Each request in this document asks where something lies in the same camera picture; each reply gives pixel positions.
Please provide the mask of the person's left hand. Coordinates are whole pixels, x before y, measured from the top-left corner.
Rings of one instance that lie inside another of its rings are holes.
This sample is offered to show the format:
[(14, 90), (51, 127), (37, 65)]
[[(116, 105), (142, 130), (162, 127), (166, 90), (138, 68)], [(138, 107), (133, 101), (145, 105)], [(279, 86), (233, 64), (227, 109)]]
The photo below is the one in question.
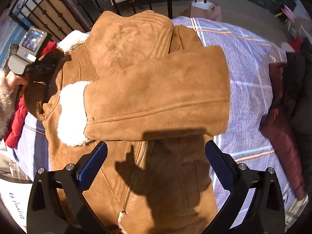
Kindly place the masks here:
[(9, 87), (15, 88), (19, 85), (27, 85), (28, 80), (24, 77), (21, 77), (20, 75), (14, 74), (12, 71), (10, 71), (6, 76), (6, 81)]

